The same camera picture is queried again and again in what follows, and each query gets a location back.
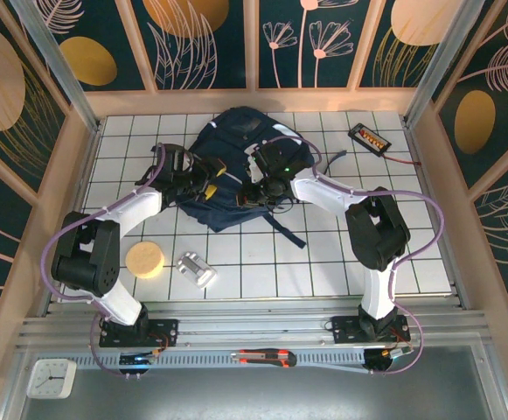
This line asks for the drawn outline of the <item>black controller board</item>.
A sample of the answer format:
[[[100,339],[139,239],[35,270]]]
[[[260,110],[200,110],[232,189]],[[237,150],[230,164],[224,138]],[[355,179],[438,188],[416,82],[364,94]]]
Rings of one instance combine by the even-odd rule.
[[[122,353],[118,364],[120,367],[144,368],[152,366],[158,360],[158,355],[153,352],[146,353]]]
[[[412,352],[413,349],[409,346],[392,349],[365,349],[363,367],[372,372],[386,372],[395,359]]]

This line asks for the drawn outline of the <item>orange black utility knife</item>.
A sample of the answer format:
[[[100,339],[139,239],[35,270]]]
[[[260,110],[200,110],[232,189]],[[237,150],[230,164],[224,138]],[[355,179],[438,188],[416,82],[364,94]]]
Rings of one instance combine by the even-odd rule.
[[[295,354],[289,350],[277,348],[241,349],[231,353],[231,358],[244,364],[261,364],[282,368],[292,368],[297,364]]]

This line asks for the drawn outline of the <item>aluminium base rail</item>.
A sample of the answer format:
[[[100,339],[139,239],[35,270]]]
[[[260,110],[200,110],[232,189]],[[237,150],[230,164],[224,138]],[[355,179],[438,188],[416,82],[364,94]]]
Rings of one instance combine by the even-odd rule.
[[[405,298],[416,317],[413,339],[443,346],[480,338],[491,341],[481,311],[464,310],[454,297]],[[166,301],[147,305],[151,319],[178,320],[177,349],[330,347],[330,319],[355,315],[358,302],[348,298],[291,298]],[[27,318],[16,346],[33,351],[85,351],[93,311],[85,304],[50,304],[43,318]]]

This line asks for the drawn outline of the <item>silver metal clip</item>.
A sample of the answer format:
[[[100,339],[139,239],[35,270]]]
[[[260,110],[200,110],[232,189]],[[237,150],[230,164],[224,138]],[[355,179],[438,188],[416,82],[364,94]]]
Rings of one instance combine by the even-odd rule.
[[[187,251],[177,260],[177,270],[199,289],[206,288],[218,278],[218,272],[197,253]]]

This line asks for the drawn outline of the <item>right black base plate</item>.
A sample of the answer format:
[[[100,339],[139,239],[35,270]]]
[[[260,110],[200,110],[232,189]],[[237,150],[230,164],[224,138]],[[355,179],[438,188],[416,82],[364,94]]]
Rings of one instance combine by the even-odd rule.
[[[331,332],[336,344],[395,343],[411,340],[407,318],[398,315],[381,332],[371,335],[359,323],[358,316],[336,316],[331,318]]]

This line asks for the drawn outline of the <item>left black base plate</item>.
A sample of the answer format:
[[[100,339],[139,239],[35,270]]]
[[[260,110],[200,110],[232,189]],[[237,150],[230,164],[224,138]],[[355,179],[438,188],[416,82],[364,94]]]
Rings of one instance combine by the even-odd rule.
[[[177,343],[178,321],[176,319],[152,319],[146,325],[118,325],[100,322],[101,348],[174,347]]]

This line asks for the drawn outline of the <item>white square clock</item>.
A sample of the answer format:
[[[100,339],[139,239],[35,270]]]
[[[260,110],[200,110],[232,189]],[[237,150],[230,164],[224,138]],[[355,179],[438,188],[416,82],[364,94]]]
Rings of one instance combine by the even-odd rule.
[[[31,399],[66,399],[71,395],[77,363],[69,359],[40,359],[32,367],[26,396]]]

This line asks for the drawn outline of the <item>black charger board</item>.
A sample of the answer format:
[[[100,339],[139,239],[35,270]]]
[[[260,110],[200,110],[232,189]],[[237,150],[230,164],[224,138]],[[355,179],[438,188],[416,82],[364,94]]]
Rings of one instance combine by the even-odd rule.
[[[352,140],[356,141],[376,156],[382,156],[392,145],[384,137],[378,135],[363,123],[357,123],[348,132],[348,135]]]

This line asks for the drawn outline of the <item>aluminium frame post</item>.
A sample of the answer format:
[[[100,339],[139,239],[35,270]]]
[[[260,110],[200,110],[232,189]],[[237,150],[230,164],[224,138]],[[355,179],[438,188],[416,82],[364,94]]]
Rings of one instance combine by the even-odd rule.
[[[483,5],[484,0],[463,0],[442,42],[436,48],[404,115],[405,127],[408,130],[413,129],[419,122],[443,75],[477,21]]]
[[[77,25],[84,15],[82,0],[9,1],[81,119],[91,132],[96,133],[97,117],[55,38],[56,35],[67,35]]]

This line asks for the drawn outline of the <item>round yellow sponge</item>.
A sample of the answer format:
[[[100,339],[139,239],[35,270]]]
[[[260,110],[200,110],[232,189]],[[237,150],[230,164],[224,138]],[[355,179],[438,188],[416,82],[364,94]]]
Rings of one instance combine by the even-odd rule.
[[[161,272],[165,256],[156,243],[141,241],[130,248],[125,256],[125,263],[135,277],[149,279]]]

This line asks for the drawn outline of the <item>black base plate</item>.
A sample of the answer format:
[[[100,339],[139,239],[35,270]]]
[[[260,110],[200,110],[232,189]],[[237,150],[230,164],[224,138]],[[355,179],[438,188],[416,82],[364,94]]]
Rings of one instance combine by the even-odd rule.
[[[395,343],[411,340],[407,318],[398,315],[381,332],[371,335],[359,323],[358,316],[336,316],[331,318],[331,332],[336,344]]]
[[[176,319],[152,319],[146,325],[118,325],[100,322],[101,348],[174,347],[177,343],[178,321]]]

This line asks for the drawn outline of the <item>navy blue backpack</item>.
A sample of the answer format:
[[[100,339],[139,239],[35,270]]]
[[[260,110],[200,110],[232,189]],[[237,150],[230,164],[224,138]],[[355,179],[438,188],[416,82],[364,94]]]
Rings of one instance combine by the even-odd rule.
[[[284,199],[276,206],[265,207],[243,207],[237,204],[237,193],[242,182],[247,179],[245,164],[248,157],[253,153],[255,145],[269,143],[278,143],[293,151],[299,145],[306,144],[313,157],[313,165],[318,164],[321,157],[320,150],[314,144],[289,126],[255,108],[230,108],[214,117],[199,132],[190,147],[184,147],[199,157],[219,158],[224,162],[226,172],[213,182],[218,187],[217,192],[208,201],[180,197],[172,204],[215,233],[262,218],[298,248],[304,248],[305,241],[284,227],[273,215],[274,210],[285,201],[300,200]]]

